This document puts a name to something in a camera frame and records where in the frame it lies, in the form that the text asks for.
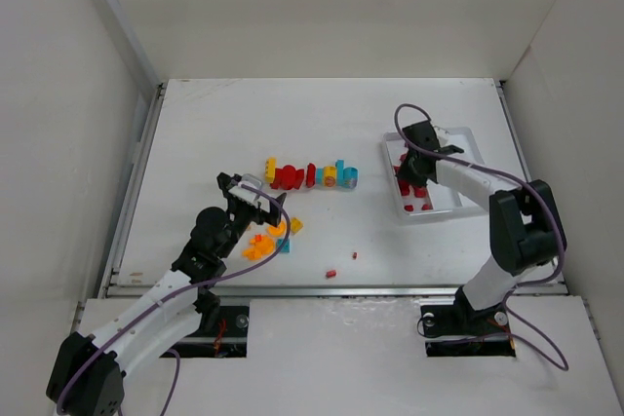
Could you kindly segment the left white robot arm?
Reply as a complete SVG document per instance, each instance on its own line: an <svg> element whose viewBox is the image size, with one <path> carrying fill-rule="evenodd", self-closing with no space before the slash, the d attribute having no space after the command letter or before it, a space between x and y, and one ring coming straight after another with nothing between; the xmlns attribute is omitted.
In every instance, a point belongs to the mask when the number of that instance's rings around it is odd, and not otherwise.
<svg viewBox="0 0 624 416"><path fill-rule="evenodd" d="M266 194L249 175L220 173L226 208L201 210L189 239L166 274L130 308L88 335L60 344L46 396L58 415L114 415L133 373L172 350L181 338L218 314L211 289L228 279L225 259L251 224L277 227L291 220L285 193Z"/></svg>

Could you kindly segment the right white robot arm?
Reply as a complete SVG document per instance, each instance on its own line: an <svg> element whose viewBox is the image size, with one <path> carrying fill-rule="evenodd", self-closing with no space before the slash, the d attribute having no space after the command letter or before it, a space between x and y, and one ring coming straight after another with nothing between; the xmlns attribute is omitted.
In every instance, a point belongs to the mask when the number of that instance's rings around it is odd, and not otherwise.
<svg viewBox="0 0 624 416"><path fill-rule="evenodd" d="M442 145L425 120L398 129L408 146L398 177L424 187L453 189L488 214L489 258L455 293L455 307L466 316L493 310L524 282L528 272L566 254L566 235L551 187L470 161L455 145Z"/></svg>

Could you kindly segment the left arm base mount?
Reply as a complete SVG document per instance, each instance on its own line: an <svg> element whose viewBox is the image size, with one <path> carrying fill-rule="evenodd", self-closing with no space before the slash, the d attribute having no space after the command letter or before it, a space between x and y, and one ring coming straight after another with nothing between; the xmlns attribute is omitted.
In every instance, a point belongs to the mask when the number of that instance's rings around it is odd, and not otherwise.
<svg viewBox="0 0 624 416"><path fill-rule="evenodd" d="M242 359L247 356L250 300L224 298L199 327L172 345L183 359Z"/></svg>

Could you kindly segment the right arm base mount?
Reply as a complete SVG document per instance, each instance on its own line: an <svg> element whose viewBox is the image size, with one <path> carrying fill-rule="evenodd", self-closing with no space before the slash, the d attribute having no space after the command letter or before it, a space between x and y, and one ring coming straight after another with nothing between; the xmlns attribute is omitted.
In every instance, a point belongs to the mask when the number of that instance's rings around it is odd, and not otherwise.
<svg viewBox="0 0 624 416"><path fill-rule="evenodd" d="M474 318L464 316L451 304L420 307L418 333L425 339L428 358L489 358L516 356L509 319L501 307Z"/></svg>

